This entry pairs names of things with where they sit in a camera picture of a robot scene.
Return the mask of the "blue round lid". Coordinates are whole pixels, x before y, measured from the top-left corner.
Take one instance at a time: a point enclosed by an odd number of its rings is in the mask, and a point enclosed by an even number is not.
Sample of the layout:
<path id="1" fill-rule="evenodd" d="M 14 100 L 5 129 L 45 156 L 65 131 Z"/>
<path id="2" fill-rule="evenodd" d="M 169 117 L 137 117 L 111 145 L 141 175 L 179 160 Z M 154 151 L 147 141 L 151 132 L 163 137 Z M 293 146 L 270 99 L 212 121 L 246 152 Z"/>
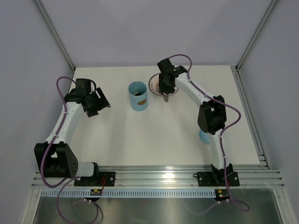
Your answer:
<path id="1" fill-rule="evenodd" d="M 200 139 L 206 143 L 206 144 L 209 144 L 209 139 L 208 139 L 208 136 L 205 132 L 203 132 L 202 130 L 199 131 L 199 137 Z"/>

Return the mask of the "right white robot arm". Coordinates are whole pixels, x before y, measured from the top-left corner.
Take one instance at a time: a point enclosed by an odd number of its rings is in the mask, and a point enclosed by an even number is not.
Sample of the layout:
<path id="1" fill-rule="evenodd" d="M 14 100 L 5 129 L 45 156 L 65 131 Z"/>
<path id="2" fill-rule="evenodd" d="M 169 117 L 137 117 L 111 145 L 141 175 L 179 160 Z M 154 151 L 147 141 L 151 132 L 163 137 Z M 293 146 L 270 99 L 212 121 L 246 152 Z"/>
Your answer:
<path id="1" fill-rule="evenodd" d="M 218 185 L 223 185 L 229 178 L 227 167 L 229 166 L 227 155 L 223 147 L 221 132 L 227 121 L 224 98 L 213 96 L 202 90 L 194 82 L 189 71 L 183 66 L 175 67 L 172 64 L 158 65 L 159 91 L 165 94 L 173 93 L 175 87 L 182 90 L 199 108 L 197 123 L 209 140 L 212 155 L 212 180 Z"/>

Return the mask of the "blue cylindrical lunch container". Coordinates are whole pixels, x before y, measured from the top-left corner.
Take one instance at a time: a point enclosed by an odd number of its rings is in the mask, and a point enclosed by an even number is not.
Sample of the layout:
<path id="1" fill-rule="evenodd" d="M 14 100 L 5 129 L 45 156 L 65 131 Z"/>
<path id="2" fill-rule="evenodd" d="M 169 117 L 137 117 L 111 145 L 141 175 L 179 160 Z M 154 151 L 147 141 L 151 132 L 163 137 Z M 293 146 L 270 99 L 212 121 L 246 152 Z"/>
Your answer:
<path id="1" fill-rule="evenodd" d="M 142 95 L 134 96 L 135 92 L 140 92 Z M 131 108 L 137 112 L 141 112 L 148 107 L 147 86 L 140 81 L 132 82 L 128 87 L 128 94 Z"/>

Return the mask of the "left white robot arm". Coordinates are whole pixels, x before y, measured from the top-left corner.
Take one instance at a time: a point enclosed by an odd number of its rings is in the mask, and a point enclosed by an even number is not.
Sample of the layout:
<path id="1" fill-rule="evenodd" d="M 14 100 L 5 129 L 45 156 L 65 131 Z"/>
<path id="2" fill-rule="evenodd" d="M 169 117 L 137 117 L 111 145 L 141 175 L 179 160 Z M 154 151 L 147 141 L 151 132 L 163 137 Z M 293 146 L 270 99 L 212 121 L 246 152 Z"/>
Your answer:
<path id="1" fill-rule="evenodd" d="M 50 136 L 44 143 L 34 147 L 36 161 L 43 179 L 84 177 L 91 185 L 97 185 L 101 174 L 95 171 L 95 163 L 79 161 L 71 150 L 71 140 L 76 126 L 83 115 L 93 117 L 110 107 L 103 91 L 98 87 L 88 92 L 72 89 L 65 98 L 61 115 Z"/>

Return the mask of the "metal tongs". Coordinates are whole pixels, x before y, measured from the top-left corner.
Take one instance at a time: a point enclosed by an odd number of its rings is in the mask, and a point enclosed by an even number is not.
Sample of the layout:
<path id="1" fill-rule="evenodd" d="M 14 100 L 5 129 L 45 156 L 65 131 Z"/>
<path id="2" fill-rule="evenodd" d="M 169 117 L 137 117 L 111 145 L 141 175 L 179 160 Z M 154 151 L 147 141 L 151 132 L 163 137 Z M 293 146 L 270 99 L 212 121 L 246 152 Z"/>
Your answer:
<path id="1" fill-rule="evenodd" d="M 163 95 L 164 95 L 164 101 L 165 102 L 169 102 L 169 96 L 168 96 L 168 94 L 167 93 L 163 93 Z"/>

